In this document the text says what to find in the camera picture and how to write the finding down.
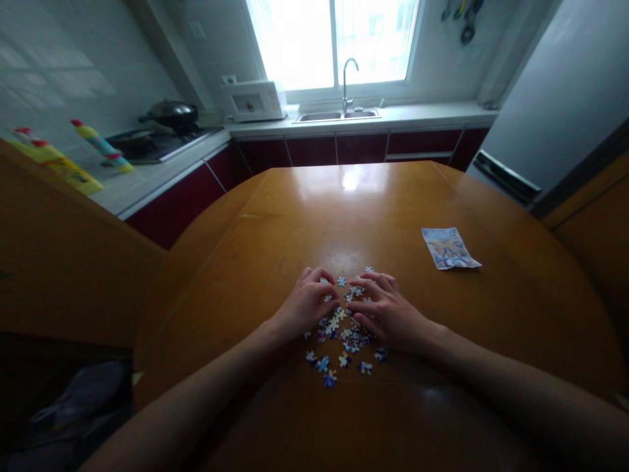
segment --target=wooden table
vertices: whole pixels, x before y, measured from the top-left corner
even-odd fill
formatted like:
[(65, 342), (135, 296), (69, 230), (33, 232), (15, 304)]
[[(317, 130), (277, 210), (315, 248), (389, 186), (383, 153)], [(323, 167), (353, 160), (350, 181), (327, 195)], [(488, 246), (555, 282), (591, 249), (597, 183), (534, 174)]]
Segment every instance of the wooden table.
[[(422, 227), (456, 226), (480, 269), (436, 270)], [(426, 316), (605, 398), (626, 385), (619, 343), (585, 274), (516, 203), (431, 162), (274, 168), (208, 208), (152, 285), (135, 351), (139, 406), (269, 318), (306, 266), (393, 274)], [(546, 460), (447, 372), (392, 353), (373, 377), (269, 360), (203, 438), (193, 469), (536, 469)]]

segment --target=red cabinet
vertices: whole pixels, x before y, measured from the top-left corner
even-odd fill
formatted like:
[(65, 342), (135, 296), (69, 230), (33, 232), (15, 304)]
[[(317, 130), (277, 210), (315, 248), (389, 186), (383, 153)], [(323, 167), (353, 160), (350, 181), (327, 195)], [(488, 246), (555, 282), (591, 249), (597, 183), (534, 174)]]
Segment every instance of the red cabinet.
[(334, 136), (287, 138), (286, 145), (295, 167), (336, 164)]
[(271, 167), (290, 167), (284, 139), (238, 141), (242, 155), (254, 175)]
[(370, 164), (385, 161), (387, 134), (337, 136), (339, 164)]
[(170, 249), (194, 219), (223, 195), (205, 162), (126, 219), (164, 249)]
[(457, 147), (461, 130), (392, 132), (387, 154), (449, 152)]
[(230, 144), (207, 162), (225, 191), (232, 190), (251, 177), (251, 172), (235, 144)]
[(489, 128), (474, 128), (463, 131), (457, 150), (450, 161), (450, 167), (465, 172), (476, 155), (476, 152), (483, 144), (488, 132)]

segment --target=countertop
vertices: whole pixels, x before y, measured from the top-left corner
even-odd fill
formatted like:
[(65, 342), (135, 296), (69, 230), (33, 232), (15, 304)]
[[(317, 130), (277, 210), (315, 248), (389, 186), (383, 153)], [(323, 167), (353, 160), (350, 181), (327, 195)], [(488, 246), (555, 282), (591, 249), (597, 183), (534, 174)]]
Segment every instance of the countertop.
[(399, 105), (377, 108), (380, 118), (346, 121), (319, 121), (295, 123), (297, 117), (288, 116), (280, 121), (264, 123), (226, 123), (225, 128), (235, 138), (257, 136), (308, 136), (333, 132), (365, 132), (403, 128), (490, 126), (498, 111), (482, 109), (476, 102)]
[(105, 186), (90, 198), (111, 213), (126, 219), (133, 212), (165, 191), (178, 175), (202, 158), (216, 152), (231, 138), (272, 136), (313, 136), (344, 132), (491, 126), (498, 111), (482, 109), (475, 102), (402, 105), (378, 108), (380, 118), (350, 121), (323, 121), (294, 124), (296, 116), (281, 121), (224, 124), (221, 132), (202, 139), (181, 155), (161, 164), (136, 165), (130, 174), (120, 174), (114, 168), (101, 167), (98, 162), (85, 170)]
[(219, 131), (203, 138), (197, 145), (173, 159), (161, 164), (136, 165), (135, 171), (129, 174), (121, 174), (114, 168), (94, 163), (85, 170), (103, 184), (105, 189), (90, 195), (90, 198), (114, 215), (122, 215), (124, 219), (129, 208), (147, 199), (152, 193), (158, 193), (160, 188), (167, 186), (177, 175), (230, 139), (229, 131)]

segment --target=white microwave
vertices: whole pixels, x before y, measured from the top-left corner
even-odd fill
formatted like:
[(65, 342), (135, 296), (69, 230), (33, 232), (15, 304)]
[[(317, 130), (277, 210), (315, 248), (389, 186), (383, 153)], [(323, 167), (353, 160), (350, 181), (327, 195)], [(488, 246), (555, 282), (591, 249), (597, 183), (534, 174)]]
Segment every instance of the white microwave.
[(225, 117), (236, 123), (284, 119), (286, 95), (274, 81), (240, 82), (222, 85)]

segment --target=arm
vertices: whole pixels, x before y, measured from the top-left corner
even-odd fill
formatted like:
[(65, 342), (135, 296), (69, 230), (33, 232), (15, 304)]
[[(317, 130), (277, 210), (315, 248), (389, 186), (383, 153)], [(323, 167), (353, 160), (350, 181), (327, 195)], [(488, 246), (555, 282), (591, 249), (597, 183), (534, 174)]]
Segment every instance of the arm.
[[(330, 283), (318, 283), (325, 277)], [(321, 297), (332, 300), (321, 303)], [(245, 383), (264, 356), (302, 335), (339, 305), (334, 277), (306, 268), (273, 318), (135, 415), (83, 464), (82, 472), (171, 471)]]
[(375, 303), (351, 302), (349, 307), (384, 344), (456, 372), (576, 465), (629, 469), (626, 412), (428, 320), (401, 295), (390, 275), (364, 273), (350, 284), (371, 292)]

